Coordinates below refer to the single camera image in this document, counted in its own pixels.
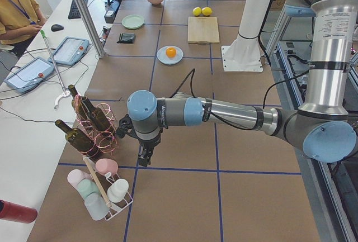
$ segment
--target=white table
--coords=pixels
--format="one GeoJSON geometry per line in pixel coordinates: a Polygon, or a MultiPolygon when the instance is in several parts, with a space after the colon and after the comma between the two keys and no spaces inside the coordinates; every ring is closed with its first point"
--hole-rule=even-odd
{"type": "MultiPolygon", "coordinates": [[[[51,48],[56,48],[66,36],[90,40],[81,19],[67,19],[71,1],[62,0],[43,27],[51,48]],[[51,32],[51,25],[55,23],[63,25],[64,30],[51,32]]],[[[91,2],[92,0],[88,1],[88,9],[99,34],[103,26],[110,25],[105,23],[103,17],[103,0],[91,2]]],[[[40,48],[46,46],[42,36],[38,34],[28,51],[40,48]]],[[[34,51],[31,54],[45,59],[49,57],[47,50],[34,51]]],[[[17,66],[24,66],[31,59],[32,57],[26,54],[18,61],[17,66]]],[[[76,85],[82,94],[90,83],[97,61],[98,56],[94,48],[82,59],[82,62],[88,65],[87,72],[76,85]]],[[[77,63],[63,72],[61,75],[65,86],[75,83],[86,69],[85,65],[77,63]]],[[[59,81],[57,76],[51,80],[59,81]]],[[[4,83],[0,86],[0,91],[8,89],[4,83]]],[[[44,82],[24,96],[4,100],[1,107],[25,119],[55,121],[60,118],[65,122],[73,122],[76,116],[71,107],[71,96],[61,99],[59,108],[54,109],[54,101],[62,92],[60,84],[44,82]]],[[[17,95],[16,92],[0,93],[0,99],[17,95]]],[[[0,122],[0,199],[39,210],[65,146],[64,133],[54,123],[26,122],[3,110],[0,110],[0,122]]],[[[33,225],[34,223],[0,220],[0,240],[26,241],[33,225]]]]}

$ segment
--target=wooden stick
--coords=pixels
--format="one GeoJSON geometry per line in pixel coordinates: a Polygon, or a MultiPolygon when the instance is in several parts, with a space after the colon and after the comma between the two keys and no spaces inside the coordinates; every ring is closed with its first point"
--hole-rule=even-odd
{"type": "Polygon", "coordinates": [[[97,178],[97,175],[96,175],[96,172],[93,170],[92,166],[91,166],[91,163],[88,161],[88,158],[87,157],[84,157],[83,158],[83,161],[85,162],[93,180],[95,181],[97,187],[99,188],[100,192],[101,192],[101,195],[102,197],[104,198],[106,204],[107,204],[107,207],[111,207],[112,206],[112,203],[111,201],[109,200],[108,196],[107,196],[107,193],[106,191],[103,189],[103,186],[102,184],[100,183],[100,181],[98,180],[97,178]]]}

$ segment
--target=lanyard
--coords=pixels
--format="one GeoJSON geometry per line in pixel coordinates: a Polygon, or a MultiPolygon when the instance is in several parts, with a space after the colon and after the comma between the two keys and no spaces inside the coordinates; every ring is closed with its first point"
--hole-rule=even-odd
{"type": "Polygon", "coordinates": [[[32,21],[30,19],[30,16],[27,14],[27,12],[25,11],[24,7],[22,6],[20,0],[17,0],[18,3],[20,4],[20,6],[18,6],[13,0],[8,0],[9,2],[11,2],[29,21],[30,21],[30,24],[36,24],[36,22],[32,21]]]}

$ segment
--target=white robot column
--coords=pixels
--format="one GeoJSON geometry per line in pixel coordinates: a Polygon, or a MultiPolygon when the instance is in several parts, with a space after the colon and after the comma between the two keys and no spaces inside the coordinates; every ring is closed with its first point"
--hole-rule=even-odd
{"type": "Polygon", "coordinates": [[[258,34],[270,0],[246,0],[239,34],[231,46],[222,46],[225,72],[262,72],[258,34]]]}

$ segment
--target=blue joint cap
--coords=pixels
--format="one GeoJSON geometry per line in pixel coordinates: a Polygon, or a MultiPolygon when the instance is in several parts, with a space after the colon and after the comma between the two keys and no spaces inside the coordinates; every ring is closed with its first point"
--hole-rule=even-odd
{"type": "Polygon", "coordinates": [[[320,162],[333,163],[349,155],[357,136],[352,126],[343,121],[330,121],[313,129],[303,142],[303,152],[320,162]]]}
{"type": "Polygon", "coordinates": [[[315,17],[314,11],[309,7],[285,5],[286,15],[289,17],[315,17]]]}
{"type": "Polygon", "coordinates": [[[184,106],[184,122],[186,126],[198,126],[202,122],[201,100],[198,98],[188,98],[184,106]]]}
{"type": "Polygon", "coordinates": [[[127,100],[128,115],[134,121],[149,118],[157,110],[157,98],[152,92],[139,90],[127,100]]]}

